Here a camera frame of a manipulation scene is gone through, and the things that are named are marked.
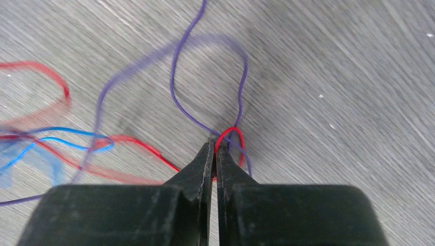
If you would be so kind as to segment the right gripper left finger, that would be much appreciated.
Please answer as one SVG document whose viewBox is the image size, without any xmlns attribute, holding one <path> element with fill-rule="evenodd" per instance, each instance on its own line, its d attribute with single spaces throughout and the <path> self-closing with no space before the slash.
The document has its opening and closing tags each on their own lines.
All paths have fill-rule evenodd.
<svg viewBox="0 0 435 246">
<path fill-rule="evenodd" d="M 19 245 L 208 245 L 213 142 L 161 185 L 62 185 L 32 213 Z"/>
</svg>

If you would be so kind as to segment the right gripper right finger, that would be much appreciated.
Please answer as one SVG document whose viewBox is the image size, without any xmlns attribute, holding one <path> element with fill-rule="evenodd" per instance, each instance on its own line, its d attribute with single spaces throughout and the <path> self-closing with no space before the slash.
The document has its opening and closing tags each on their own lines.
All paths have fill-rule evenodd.
<svg viewBox="0 0 435 246">
<path fill-rule="evenodd" d="M 333 184 L 260 184 L 216 151 L 220 245 L 387 245 L 368 197 Z"/>
</svg>

